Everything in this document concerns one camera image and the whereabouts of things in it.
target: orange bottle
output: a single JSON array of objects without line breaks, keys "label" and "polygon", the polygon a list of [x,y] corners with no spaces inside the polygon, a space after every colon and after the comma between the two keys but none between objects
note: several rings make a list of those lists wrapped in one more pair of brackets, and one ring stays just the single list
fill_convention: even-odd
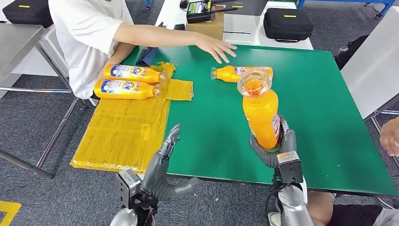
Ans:
[{"label": "orange bottle", "polygon": [[271,79],[273,79],[273,70],[271,67],[234,67],[234,66],[225,66],[222,68],[212,68],[211,72],[211,79],[220,79],[225,82],[238,82],[240,77],[253,70],[253,69],[260,69],[265,70]]},{"label": "orange bottle", "polygon": [[242,108],[249,127],[266,150],[277,146],[280,129],[280,117],[277,114],[279,99],[270,88],[271,77],[264,70],[249,71],[237,82],[237,89],[243,95]]},{"label": "orange bottle", "polygon": [[144,100],[161,94],[160,85],[152,86],[140,81],[98,80],[94,93],[104,99],[137,99]]},{"label": "orange bottle", "polygon": [[148,84],[165,82],[166,75],[148,67],[108,64],[104,68],[106,79],[119,79],[126,81],[143,81]]}]

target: floor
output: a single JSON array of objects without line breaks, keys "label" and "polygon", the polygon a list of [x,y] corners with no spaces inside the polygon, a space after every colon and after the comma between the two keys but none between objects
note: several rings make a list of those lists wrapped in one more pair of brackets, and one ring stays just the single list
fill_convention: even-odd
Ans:
[{"label": "floor", "polygon": [[[146,10],[144,1],[127,0],[137,24],[154,24],[163,0],[152,2]],[[311,37],[315,49],[337,52],[340,46],[370,33],[378,24],[372,6],[362,3],[306,2],[306,9],[316,25]],[[63,88],[54,77],[23,75],[15,87]],[[36,162],[73,100],[70,94],[9,92],[0,99],[0,148]],[[399,110],[399,104],[393,109]],[[71,160],[94,107],[83,108],[79,102],[63,130],[44,169],[56,176],[45,180],[0,160],[0,200],[22,203],[12,226],[105,226],[120,208],[115,192],[114,174],[74,169]],[[378,118],[385,123],[390,117]],[[397,182],[399,170],[378,144],[378,134],[368,121],[367,127],[389,173]],[[182,179],[169,179],[178,183]],[[195,191],[169,202],[160,203],[156,225],[219,226],[267,225],[264,208],[268,189],[260,186],[201,181]],[[396,199],[384,199],[399,207]],[[371,197],[349,196],[337,203],[377,204]]]}]

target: black case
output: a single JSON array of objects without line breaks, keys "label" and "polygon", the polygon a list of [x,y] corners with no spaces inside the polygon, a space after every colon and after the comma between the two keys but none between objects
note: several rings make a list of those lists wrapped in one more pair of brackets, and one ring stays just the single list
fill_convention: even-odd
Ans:
[{"label": "black case", "polygon": [[40,24],[45,28],[53,24],[48,0],[15,0],[3,13],[13,24]]},{"label": "black case", "polygon": [[269,8],[263,19],[269,39],[298,42],[310,37],[314,25],[309,14],[302,9]]}]

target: robotic hand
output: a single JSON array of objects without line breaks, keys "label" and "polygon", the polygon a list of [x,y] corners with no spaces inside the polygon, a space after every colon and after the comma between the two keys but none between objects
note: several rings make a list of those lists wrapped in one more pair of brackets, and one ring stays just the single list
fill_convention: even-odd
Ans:
[{"label": "robotic hand", "polygon": [[117,190],[123,206],[114,216],[111,226],[151,226],[159,201],[187,194],[195,188],[198,178],[191,178],[187,183],[175,186],[166,182],[169,158],[180,140],[177,136],[179,132],[180,124],[177,124],[152,157],[143,181],[131,169],[117,174]]},{"label": "robotic hand", "polygon": [[277,196],[276,206],[281,214],[281,226],[314,226],[306,208],[306,196],[303,193],[303,190],[306,192],[306,186],[300,185],[303,175],[301,160],[296,153],[295,132],[281,116],[280,122],[277,152],[264,150],[254,135],[249,137],[249,144],[266,166],[274,168],[273,195]]}]

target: human arm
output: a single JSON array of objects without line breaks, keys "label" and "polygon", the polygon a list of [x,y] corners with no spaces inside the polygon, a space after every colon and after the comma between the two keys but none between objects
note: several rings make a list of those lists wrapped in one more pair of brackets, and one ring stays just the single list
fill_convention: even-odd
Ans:
[{"label": "human arm", "polygon": [[235,46],[204,34],[188,31],[169,30],[152,25],[128,25],[121,23],[113,38],[115,41],[130,43],[138,46],[168,47],[195,45],[208,52],[218,63],[222,58],[226,63],[229,59],[224,53],[235,57],[232,49]]},{"label": "human arm", "polygon": [[108,64],[114,64],[114,65],[120,64],[124,59],[126,59],[126,57],[129,56],[129,54],[133,51],[133,49],[135,47],[136,47],[135,45],[132,45],[132,44],[129,44],[129,43],[124,43],[124,42],[119,43],[119,45],[117,46],[114,54],[107,61],[107,63],[105,63],[104,67],[98,73],[98,78],[99,79],[104,78],[104,68]]},{"label": "human arm", "polygon": [[399,117],[391,119],[383,125],[380,142],[389,156],[399,156]]}]

